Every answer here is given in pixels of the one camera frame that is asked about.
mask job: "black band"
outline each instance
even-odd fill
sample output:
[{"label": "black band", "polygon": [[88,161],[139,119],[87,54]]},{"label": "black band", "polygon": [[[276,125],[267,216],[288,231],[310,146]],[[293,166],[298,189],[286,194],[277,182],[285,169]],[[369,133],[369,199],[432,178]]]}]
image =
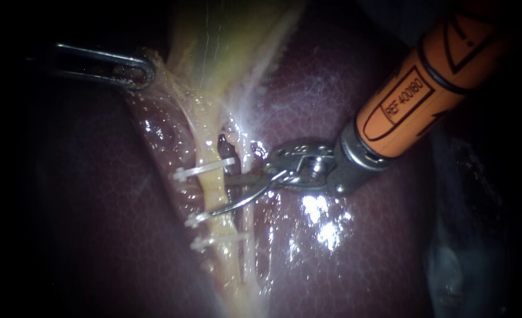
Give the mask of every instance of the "black band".
[{"label": "black band", "polygon": [[434,70],[433,67],[429,64],[427,59],[425,58],[425,52],[424,52],[424,43],[423,38],[420,38],[418,41],[418,47],[416,48],[418,51],[418,58],[420,59],[421,65],[425,68],[425,71],[443,88],[445,88],[448,91],[451,91],[456,94],[460,95],[467,95],[472,90],[456,86],[455,84],[451,83],[450,81],[447,81],[444,77],[442,77],[436,70]]}]

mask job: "arrow symbol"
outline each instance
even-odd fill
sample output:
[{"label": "arrow symbol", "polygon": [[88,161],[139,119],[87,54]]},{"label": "arrow symbol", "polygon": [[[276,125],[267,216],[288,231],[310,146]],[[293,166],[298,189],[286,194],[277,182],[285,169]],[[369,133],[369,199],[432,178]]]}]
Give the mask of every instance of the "arrow symbol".
[{"label": "arrow symbol", "polygon": [[422,129],[420,132],[418,132],[418,134],[416,135],[416,137],[420,137],[421,135],[423,135],[428,129],[430,129],[431,126],[433,126],[433,124],[435,124],[436,121],[438,121],[439,119],[441,119],[441,117],[447,115],[449,111],[445,110],[445,111],[440,111],[436,114],[433,114],[432,117],[433,117],[433,120],[427,124],[427,126],[424,127],[424,129]]}]

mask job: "metal jaw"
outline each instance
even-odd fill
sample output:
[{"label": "metal jaw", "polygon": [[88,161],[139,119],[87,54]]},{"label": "metal jaw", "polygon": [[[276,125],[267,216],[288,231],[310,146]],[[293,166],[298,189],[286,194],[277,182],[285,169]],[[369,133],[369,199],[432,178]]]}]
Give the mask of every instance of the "metal jaw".
[{"label": "metal jaw", "polygon": [[287,144],[269,155],[261,173],[238,175],[237,178],[226,177],[229,179],[227,183],[248,187],[241,199],[214,211],[191,216],[185,225],[195,227],[212,217],[240,208],[270,188],[302,192],[325,191],[327,175],[334,167],[332,144],[317,141]]}]

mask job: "white plastic clip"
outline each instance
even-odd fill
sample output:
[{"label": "white plastic clip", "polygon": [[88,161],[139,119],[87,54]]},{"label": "white plastic clip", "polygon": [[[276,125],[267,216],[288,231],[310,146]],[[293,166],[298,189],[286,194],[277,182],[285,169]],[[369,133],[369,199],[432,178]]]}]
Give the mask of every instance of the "white plastic clip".
[{"label": "white plastic clip", "polygon": [[217,168],[223,168],[227,165],[235,164],[235,158],[226,158],[223,160],[216,161],[214,163],[209,163],[205,165],[201,165],[199,167],[190,168],[188,170],[184,170],[184,168],[177,168],[176,172],[173,173],[172,178],[178,180],[179,182],[186,182],[188,177],[193,175],[201,174],[206,171],[211,171]]}]

